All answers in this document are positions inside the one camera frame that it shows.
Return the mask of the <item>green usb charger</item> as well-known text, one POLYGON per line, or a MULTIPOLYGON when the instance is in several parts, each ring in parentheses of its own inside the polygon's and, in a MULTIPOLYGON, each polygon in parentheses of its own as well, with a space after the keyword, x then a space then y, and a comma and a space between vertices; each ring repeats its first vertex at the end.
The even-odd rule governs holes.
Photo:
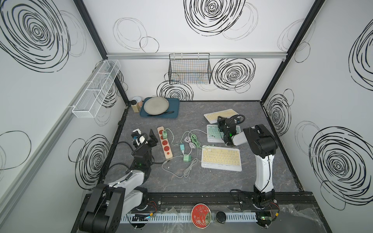
POLYGON ((183 162, 187 163, 191 161, 191 155, 184 155, 183 156, 183 162))
POLYGON ((162 131, 162 138, 167 139, 167 132, 165 130, 162 131))

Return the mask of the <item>green wireless keyboard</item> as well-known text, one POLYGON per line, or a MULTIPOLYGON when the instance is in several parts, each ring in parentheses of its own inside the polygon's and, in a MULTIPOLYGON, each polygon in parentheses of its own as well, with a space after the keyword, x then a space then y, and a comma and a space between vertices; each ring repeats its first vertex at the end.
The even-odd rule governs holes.
POLYGON ((229 132, 232 132, 233 130, 226 129, 223 131, 220 131, 218 128, 218 125, 215 124, 208 124, 207 125, 207 141, 210 143, 225 143, 228 144, 227 140, 224 141, 224 133, 227 133, 229 135, 229 132))

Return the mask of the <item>yellow wireless keyboard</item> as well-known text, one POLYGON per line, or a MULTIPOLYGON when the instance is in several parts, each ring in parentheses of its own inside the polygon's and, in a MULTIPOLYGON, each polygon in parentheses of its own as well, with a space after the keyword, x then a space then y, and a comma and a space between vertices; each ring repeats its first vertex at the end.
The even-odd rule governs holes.
POLYGON ((227 110, 204 114, 204 117, 209 122, 209 124, 215 124, 218 121, 218 117, 230 118, 237 114, 238 113, 234 111, 233 109, 227 109, 227 110))
POLYGON ((205 146, 202 148, 201 167, 205 169, 242 171, 239 149, 205 146))

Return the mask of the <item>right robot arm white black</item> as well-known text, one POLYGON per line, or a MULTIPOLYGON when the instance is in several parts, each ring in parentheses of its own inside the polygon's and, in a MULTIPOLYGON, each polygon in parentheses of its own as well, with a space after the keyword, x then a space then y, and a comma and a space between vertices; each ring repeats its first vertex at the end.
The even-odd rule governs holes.
POLYGON ((240 133, 236 126, 246 120, 245 116, 236 114, 230 118, 218 116, 217 124, 223 133, 223 141, 227 146, 248 144, 256 161, 256 180, 254 184, 253 204, 256 208, 264 208, 275 199, 273 185, 273 161, 279 147, 274 135, 263 125, 244 128, 240 133))

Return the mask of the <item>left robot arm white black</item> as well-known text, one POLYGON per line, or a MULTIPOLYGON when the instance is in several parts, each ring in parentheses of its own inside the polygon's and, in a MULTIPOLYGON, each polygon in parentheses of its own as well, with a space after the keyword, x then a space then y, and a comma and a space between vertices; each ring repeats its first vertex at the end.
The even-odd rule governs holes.
POLYGON ((147 207, 147 189, 141 187, 152 170, 152 148, 158 143, 153 130, 131 133, 135 149, 129 171, 109 184, 98 184, 90 195, 79 219, 78 230, 84 233, 114 233, 121 217, 136 207, 147 207))

